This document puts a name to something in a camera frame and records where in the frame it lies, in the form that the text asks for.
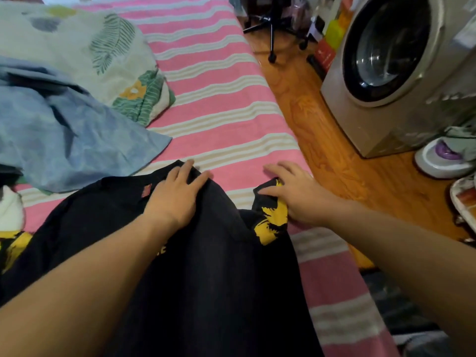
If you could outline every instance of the black t-shirt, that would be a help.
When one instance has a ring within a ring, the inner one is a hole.
[[[1,304],[133,221],[177,165],[182,162],[149,175],[104,178],[62,201],[1,276]],[[198,175],[193,169],[189,181]],[[257,195],[253,210],[239,211],[208,181],[190,224],[140,280],[104,355],[323,356],[285,226],[266,246],[254,233],[265,217],[261,207],[276,203]]]

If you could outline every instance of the washing machine door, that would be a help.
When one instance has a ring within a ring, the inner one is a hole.
[[[407,93],[429,67],[442,27],[442,0],[368,0],[342,53],[351,99],[377,107]]]

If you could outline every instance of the hand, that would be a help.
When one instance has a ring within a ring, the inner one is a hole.
[[[212,176],[210,171],[205,171],[187,184],[193,163],[193,160],[187,160],[182,167],[173,168],[167,178],[155,187],[142,214],[142,219],[151,223],[152,227],[160,229],[163,223],[167,223],[173,234],[190,223],[195,214],[197,193]]]
[[[290,161],[266,164],[265,170],[276,174],[283,186],[269,186],[259,194],[282,198],[289,216],[313,227],[329,227],[330,219],[350,202],[320,186],[311,174]]]

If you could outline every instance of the wooden floor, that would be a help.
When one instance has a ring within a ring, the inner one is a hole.
[[[294,37],[278,33],[277,61],[268,62],[269,31],[246,35],[299,146],[321,185],[335,194],[434,230],[454,239],[467,237],[453,223],[446,202],[451,181],[432,180],[412,164],[413,153],[362,159],[339,129],[322,96],[321,80]]]

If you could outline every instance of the chair wheel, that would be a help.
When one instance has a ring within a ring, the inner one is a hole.
[[[302,41],[302,42],[299,44],[299,48],[300,48],[301,50],[306,50],[306,48],[307,48],[307,40]]]
[[[268,56],[268,61],[269,61],[271,64],[274,64],[275,61],[276,61],[276,54],[275,54],[275,53],[271,53],[271,54]]]

